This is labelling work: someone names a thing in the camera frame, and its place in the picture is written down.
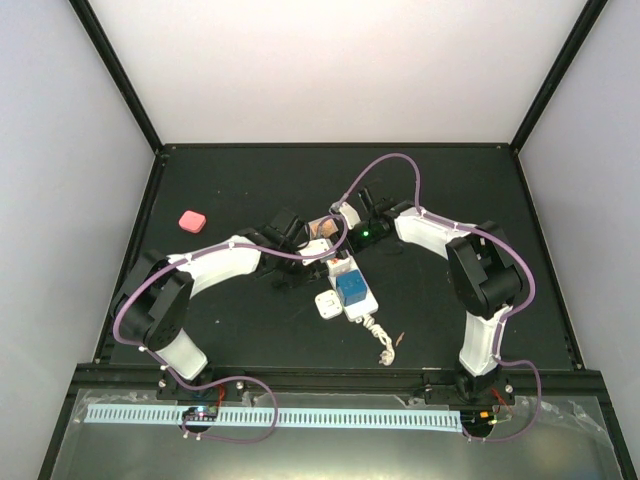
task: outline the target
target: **orange wire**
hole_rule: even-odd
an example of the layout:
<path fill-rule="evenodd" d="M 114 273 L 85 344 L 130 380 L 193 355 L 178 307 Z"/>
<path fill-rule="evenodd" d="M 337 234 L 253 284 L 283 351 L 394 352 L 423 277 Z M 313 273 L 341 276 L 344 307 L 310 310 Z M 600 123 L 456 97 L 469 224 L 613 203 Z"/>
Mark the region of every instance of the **orange wire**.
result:
<path fill-rule="evenodd" d="M 217 403 L 217 407 L 220 408 L 220 405 L 222 405 L 222 400 L 224 400 L 224 387 L 222 385 L 220 385 L 218 387 L 218 403 Z"/>
<path fill-rule="evenodd" d="M 500 395 L 500 392 L 498 392 L 498 390 L 496 390 L 495 387 L 491 387 L 491 393 L 493 393 L 495 395 L 495 397 L 498 399 L 498 401 L 504 405 L 505 407 L 507 407 L 507 410 L 509 410 L 509 413 L 511 415 L 513 415 L 513 410 L 511 409 L 511 407 L 507 404 L 507 402 L 504 401 L 504 398 L 502 398 L 502 396 Z"/>

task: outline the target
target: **black tabletop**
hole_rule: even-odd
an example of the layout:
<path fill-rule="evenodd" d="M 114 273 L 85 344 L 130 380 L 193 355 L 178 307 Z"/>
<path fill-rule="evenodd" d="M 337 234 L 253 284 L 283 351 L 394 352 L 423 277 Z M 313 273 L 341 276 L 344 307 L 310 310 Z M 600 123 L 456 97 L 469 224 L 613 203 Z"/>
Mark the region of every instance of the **black tabletop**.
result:
<path fill-rule="evenodd" d="M 525 187 L 504 147 L 177 146 L 169 150 L 142 250 L 199 249 L 269 221 L 282 207 L 306 220 L 321 217 L 367 164 L 392 151 L 418 163 L 424 207 L 463 222 L 497 222 L 531 267 L 538 295 L 508 324 L 503 357 L 526 358 L 543 369 L 571 369 L 551 272 Z M 364 182 L 396 200 L 413 199 L 413 171 L 403 160 L 382 163 Z M 357 198 L 351 203 L 360 208 Z M 185 210 L 206 215 L 199 234 L 179 228 Z M 453 367 L 464 338 L 465 311 L 449 283 L 447 262 L 392 241 L 358 254 L 357 261 L 380 305 L 376 321 L 394 339 L 404 332 L 392 367 Z M 274 275 L 236 277 L 192 300 L 185 328 L 214 363 L 386 368 L 378 365 L 382 345 L 362 326 L 344 315 L 320 317 L 314 298 L 330 288 L 328 280 L 283 290 L 273 287 Z M 123 345 L 111 355 L 112 363 L 150 361 Z"/>

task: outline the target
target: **small orange object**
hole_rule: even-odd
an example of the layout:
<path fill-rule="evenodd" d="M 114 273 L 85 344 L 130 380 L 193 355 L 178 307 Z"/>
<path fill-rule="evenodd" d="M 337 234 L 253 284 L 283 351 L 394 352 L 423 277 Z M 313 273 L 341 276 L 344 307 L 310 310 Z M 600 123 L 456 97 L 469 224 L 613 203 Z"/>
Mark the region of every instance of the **small orange object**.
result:
<path fill-rule="evenodd" d="M 207 218 L 204 215 L 191 210 L 184 212 L 178 221 L 180 228 L 191 233 L 198 233 L 205 223 L 207 223 Z"/>

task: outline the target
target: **white plug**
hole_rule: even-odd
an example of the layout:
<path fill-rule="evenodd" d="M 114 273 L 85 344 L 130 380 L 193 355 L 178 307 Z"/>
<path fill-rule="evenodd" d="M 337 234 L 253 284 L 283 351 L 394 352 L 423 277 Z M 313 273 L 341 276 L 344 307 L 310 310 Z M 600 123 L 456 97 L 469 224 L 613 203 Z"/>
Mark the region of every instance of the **white plug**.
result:
<path fill-rule="evenodd" d="M 316 295 L 316 307 L 318 307 L 320 316 L 325 320 L 337 317 L 342 313 L 340 298 L 334 290 L 327 290 Z"/>

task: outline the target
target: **white cable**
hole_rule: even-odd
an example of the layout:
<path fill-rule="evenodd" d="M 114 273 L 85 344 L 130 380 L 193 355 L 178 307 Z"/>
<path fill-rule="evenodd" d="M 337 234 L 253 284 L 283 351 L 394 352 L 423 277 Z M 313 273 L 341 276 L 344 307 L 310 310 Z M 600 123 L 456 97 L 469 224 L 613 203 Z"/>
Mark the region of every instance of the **white cable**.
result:
<path fill-rule="evenodd" d="M 369 315 L 368 313 L 363 315 L 362 317 L 358 317 L 354 320 L 355 323 L 362 323 L 362 326 L 369 330 L 371 334 L 380 340 L 380 343 L 385 346 L 385 350 L 380 354 L 380 363 L 385 367 L 388 367 L 393 363 L 396 358 L 396 352 L 393 349 L 393 342 L 387 332 L 376 323 L 375 319 Z"/>

